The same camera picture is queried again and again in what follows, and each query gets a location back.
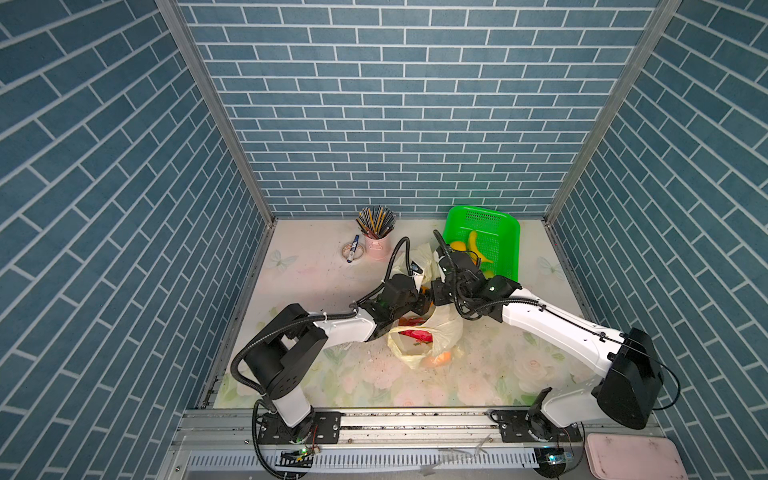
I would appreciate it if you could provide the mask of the yellow printed plastic bag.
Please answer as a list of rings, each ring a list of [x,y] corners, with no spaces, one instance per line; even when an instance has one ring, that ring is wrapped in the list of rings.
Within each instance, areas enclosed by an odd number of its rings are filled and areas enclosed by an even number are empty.
[[[422,291],[430,293],[430,284],[439,273],[436,253],[429,243],[419,245],[410,253],[410,260],[421,270],[416,278]],[[413,339],[399,334],[405,327],[399,327],[401,318],[422,317],[426,322],[417,326],[433,334],[432,344],[417,344]],[[409,312],[399,318],[385,335],[393,355],[411,370],[436,368],[451,361],[452,351],[463,335],[464,320],[452,304],[436,307],[433,302],[425,315]]]

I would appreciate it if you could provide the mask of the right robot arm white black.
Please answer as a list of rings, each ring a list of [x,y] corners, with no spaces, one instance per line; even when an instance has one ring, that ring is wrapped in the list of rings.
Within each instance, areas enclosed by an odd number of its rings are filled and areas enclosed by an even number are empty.
[[[634,430],[646,427],[664,385],[664,366],[651,337],[592,323],[540,298],[503,275],[488,279],[467,252],[435,253],[442,285],[437,294],[467,320],[490,317],[530,333],[580,361],[592,377],[569,389],[544,388],[529,410],[557,427],[610,419]]]

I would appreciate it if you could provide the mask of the red dragon fruit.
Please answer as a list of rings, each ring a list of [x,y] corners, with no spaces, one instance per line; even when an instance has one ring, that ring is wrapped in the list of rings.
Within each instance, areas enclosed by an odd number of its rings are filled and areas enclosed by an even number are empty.
[[[433,334],[423,329],[417,329],[417,326],[421,326],[425,322],[426,320],[422,317],[401,318],[398,321],[398,326],[405,327],[405,330],[400,331],[399,334],[413,339],[417,344],[432,344]]]

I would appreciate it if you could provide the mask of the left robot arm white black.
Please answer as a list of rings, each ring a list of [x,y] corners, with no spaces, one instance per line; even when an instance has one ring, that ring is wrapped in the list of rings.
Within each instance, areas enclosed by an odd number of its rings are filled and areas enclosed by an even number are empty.
[[[310,313],[298,303],[290,304],[235,354],[230,374],[257,391],[286,427],[304,425],[313,408],[300,383],[320,353],[376,340],[403,315],[426,309],[422,280],[421,274],[395,274],[346,313]]]

